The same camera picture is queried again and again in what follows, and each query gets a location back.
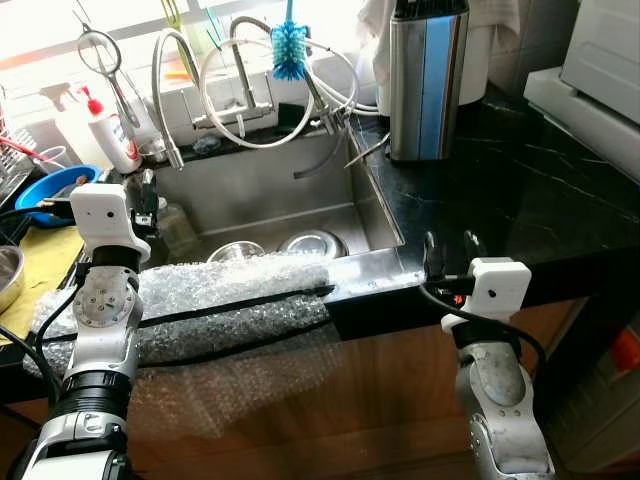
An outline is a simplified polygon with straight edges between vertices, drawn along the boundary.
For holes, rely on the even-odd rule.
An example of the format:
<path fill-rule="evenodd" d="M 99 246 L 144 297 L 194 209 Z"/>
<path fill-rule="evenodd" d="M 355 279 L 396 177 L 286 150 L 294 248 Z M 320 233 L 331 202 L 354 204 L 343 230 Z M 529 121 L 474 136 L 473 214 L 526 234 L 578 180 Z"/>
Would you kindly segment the steel kitchen sink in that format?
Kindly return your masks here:
<path fill-rule="evenodd" d="M 200 247 L 172 261 L 164 241 L 154 265 L 202 262 L 221 244 L 252 241 L 274 252 L 302 230 L 329 230 L 348 255 L 402 246 L 403 237 L 369 165 L 347 137 L 317 134 L 276 148 L 189 160 L 183 170 L 156 170 L 159 196 L 188 212 Z"/>

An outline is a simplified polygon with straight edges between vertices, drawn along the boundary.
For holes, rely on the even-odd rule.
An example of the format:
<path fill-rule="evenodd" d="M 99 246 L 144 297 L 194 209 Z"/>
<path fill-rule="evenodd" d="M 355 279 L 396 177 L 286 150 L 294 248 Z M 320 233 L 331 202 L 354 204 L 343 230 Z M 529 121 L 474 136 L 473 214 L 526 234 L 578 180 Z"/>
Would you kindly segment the clear plastic bottle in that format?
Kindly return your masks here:
<path fill-rule="evenodd" d="M 193 255 L 200 247 L 200 237 L 193 227 L 188 212 L 178 202 L 161 196 L 157 210 L 157 230 L 165 246 L 169 259 L 179 261 Z"/>

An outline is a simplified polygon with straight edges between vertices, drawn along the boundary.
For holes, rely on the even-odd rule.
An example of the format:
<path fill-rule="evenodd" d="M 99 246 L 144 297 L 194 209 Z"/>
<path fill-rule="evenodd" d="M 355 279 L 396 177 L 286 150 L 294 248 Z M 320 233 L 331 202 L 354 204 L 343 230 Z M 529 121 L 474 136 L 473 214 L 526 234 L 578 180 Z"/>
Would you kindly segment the white red pump soap bottle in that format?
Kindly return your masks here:
<path fill-rule="evenodd" d="M 78 92 L 81 93 L 90 115 L 88 128 L 115 172 L 128 175 L 141 169 L 140 156 L 128 132 L 125 131 L 120 115 L 106 109 L 104 102 L 96 99 L 87 86 L 79 87 Z"/>

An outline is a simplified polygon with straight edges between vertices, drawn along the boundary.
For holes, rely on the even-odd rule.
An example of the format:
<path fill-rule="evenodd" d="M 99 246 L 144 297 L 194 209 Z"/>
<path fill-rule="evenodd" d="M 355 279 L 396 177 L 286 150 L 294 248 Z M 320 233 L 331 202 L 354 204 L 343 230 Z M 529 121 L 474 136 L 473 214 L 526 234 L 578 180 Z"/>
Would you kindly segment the flexible steel gooseneck faucet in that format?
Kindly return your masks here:
<path fill-rule="evenodd" d="M 170 132 L 168 123 L 166 123 L 163 110 L 164 95 L 160 86 L 161 78 L 163 78 L 161 65 L 163 65 L 163 56 L 165 54 L 166 41 L 168 40 L 173 40 L 175 46 L 177 46 L 179 52 L 178 58 L 183 60 L 184 63 L 189 63 L 189 67 L 187 67 L 186 70 L 189 78 L 191 78 L 191 81 L 195 83 L 196 86 L 200 84 L 202 73 L 200 67 L 198 67 L 198 61 L 195 55 L 193 55 L 191 46 L 189 46 L 186 35 L 174 27 L 161 29 L 159 35 L 156 37 L 154 47 L 152 47 L 150 68 L 148 68 L 148 70 L 150 70 L 148 78 L 150 78 L 152 90 L 152 110 L 154 110 L 154 120 L 157 125 L 157 131 L 159 131 L 161 142 L 163 142 L 163 151 L 161 151 L 161 154 L 169 161 L 170 168 L 180 172 L 180 170 L 183 170 L 184 166 L 186 166 L 186 161 L 184 161 L 183 155 L 180 154 L 179 147 L 173 140 L 172 132 Z"/>

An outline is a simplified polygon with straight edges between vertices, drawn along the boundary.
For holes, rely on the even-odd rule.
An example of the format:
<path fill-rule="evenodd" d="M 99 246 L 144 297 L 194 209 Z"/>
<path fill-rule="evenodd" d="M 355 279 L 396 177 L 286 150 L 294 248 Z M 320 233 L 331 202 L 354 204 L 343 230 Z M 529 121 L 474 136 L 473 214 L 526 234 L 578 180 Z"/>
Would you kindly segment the steel bowl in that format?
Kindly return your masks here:
<path fill-rule="evenodd" d="M 310 255 L 324 259 L 340 259 L 347 255 L 346 243 L 329 230 L 302 230 L 280 242 L 276 252 L 291 255 Z"/>
<path fill-rule="evenodd" d="M 268 251 L 266 251 L 261 244 L 242 239 L 242 241 L 221 244 L 221 246 L 215 248 L 215 250 L 207 256 L 207 262 L 252 259 L 252 257 L 264 256 L 266 253 L 268 253 Z"/>
<path fill-rule="evenodd" d="M 0 314 L 14 305 L 24 288 L 26 256 L 15 246 L 0 246 Z"/>

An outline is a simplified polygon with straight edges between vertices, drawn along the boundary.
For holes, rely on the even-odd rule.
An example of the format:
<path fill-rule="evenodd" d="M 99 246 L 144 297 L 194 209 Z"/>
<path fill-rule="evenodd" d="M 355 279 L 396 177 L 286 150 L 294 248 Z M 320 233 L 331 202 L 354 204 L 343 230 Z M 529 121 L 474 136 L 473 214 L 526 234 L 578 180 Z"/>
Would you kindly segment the white spray bottle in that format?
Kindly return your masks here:
<path fill-rule="evenodd" d="M 86 96 L 67 82 L 42 87 L 40 92 L 55 106 L 56 127 L 79 163 L 99 166 L 104 172 L 108 170 L 110 161 L 90 129 L 91 115 Z"/>

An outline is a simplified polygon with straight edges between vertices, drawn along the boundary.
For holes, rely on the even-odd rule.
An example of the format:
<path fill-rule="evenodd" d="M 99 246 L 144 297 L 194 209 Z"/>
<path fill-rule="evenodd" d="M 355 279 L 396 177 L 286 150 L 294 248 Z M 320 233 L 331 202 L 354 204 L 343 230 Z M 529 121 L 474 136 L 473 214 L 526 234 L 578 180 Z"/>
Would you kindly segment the blue plastic bowl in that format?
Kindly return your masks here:
<path fill-rule="evenodd" d="M 101 174 L 102 170 L 99 166 L 93 165 L 67 166 L 67 168 L 56 170 L 56 172 L 36 180 L 31 187 L 19 193 L 15 198 L 15 209 L 33 209 L 38 202 L 44 201 L 45 198 L 55 197 L 61 189 L 73 186 L 79 178 L 83 177 L 87 183 L 95 183 Z M 73 219 L 60 218 L 60 216 L 49 214 L 49 212 L 31 212 L 28 219 L 36 227 L 41 228 L 69 227 L 74 224 Z"/>

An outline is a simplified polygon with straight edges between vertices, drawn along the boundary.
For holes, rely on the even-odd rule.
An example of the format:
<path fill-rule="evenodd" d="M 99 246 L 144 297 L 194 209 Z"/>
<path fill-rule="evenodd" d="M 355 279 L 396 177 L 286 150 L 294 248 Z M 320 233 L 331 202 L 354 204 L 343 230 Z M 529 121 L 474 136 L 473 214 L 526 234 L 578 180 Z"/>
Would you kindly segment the clear plastic cup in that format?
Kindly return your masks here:
<path fill-rule="evenodd" d="M 67 147 L 52 146 L 46 148 L 44 151 L 37 152 L 37 154 L 32 157 L 32 163 L 36 168 L 40 169 L 42 173 L 52 174 L 67 168 L 67 165 L 64 163 L 65 156 L 67 156 Z"/>

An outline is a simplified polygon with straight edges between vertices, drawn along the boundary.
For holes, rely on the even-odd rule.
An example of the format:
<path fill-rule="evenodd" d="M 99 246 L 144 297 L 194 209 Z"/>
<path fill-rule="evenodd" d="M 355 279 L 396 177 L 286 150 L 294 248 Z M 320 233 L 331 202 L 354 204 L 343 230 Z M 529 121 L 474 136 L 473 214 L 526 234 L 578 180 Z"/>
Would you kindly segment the bubble wrap sheet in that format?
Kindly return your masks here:
<path fill-rule="evenodd" d="M 301 253 L 156 266 L 140 275 L 140 366 L 230 355 L 328 323 L 324 260 Z"/>

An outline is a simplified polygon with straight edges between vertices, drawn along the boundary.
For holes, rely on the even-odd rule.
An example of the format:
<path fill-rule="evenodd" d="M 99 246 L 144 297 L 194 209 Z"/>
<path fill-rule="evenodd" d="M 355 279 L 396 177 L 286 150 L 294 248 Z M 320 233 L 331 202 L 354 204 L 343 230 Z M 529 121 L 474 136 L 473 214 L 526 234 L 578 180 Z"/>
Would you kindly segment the steel mixer tap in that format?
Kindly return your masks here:
<path fill-rule="evenodd" d="M 268 83 L 262 84 L 262 88 L 253 86 L 253 79 L 246 69 L 246 61 L 241 51 L 241 46 L 234 45 L 223 47 L 230 51 L 230 59 L 234 61 L 236 78 L 239 81 L 238 97 L 232 97 L 224 108 L 214 111 L 214 114 L 204 114 L 193 119 L 192 127 L 196 129 L 211 129 L 215 125 L 232 125 L 239 122 L 253 122 L 268 118 L 275 113 L 275 105 L 271 104 L 270 88 Z"/>

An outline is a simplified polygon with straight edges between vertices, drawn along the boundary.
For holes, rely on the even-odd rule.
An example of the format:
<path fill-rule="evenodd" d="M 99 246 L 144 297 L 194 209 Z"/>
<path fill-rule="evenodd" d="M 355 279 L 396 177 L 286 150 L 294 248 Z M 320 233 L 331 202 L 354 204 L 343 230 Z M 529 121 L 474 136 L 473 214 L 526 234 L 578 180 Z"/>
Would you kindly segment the yellow cloth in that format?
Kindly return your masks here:
<path fill-rule="evenodd" d="M 83 241 L 77 227 L 29 228 L 19 247 L 26 257 L 24 284 L 12 305 L 0 314 L 0 325 L 26 337 L 38 300 L 64 282 L 81 255 Z"/>

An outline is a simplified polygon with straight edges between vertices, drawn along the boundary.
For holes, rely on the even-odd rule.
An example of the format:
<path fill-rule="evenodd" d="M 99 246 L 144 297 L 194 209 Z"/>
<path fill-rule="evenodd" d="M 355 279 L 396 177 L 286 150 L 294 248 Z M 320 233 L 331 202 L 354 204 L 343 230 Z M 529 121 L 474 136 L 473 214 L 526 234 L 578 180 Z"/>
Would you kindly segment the steel knife block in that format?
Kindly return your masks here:
<path fill-rule="evenodd" d="M 390 157 L 451 155 L 468 0 L 397 0 L 390 18 Z"/>

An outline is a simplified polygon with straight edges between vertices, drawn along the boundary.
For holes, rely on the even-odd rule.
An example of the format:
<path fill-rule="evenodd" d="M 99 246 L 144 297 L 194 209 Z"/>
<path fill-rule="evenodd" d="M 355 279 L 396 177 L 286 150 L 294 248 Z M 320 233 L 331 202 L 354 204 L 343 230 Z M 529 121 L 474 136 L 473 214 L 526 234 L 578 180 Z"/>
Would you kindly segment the wooden base cabinet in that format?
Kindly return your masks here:
<path fill-rule="evenodd" d="M 202 364 L 148 367 L 129 457 L 146 480 L 480 480 L 440 312 L 358 307 L 381 333 L 324 326 Z"/>

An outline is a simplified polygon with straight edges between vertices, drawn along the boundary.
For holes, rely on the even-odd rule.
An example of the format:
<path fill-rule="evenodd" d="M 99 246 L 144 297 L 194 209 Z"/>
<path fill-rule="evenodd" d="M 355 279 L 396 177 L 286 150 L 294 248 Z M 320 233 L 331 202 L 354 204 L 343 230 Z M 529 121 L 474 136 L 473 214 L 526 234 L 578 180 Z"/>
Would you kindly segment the orange plastic object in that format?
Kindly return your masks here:
<path fill-rule="evenodd" d="M 640 337 L 630 326 L 625 326 L 613 339 L 608 358 L 618 372 L 640 369 Z"/>

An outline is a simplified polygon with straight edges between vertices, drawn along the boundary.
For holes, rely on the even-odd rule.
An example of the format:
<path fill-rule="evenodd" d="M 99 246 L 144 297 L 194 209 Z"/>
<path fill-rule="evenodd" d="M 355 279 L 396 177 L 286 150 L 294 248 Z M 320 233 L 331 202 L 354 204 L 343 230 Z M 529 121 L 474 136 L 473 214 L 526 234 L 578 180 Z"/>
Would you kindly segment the blue bottle brush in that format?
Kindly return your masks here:
<path fill-rule="evenodd" d="M 294 18 L 294 0 L 285 0 L 283 22 L 271 28 L 271 77 L 276 81 L 302 81 L 306 76 L 310 28 Z"/>

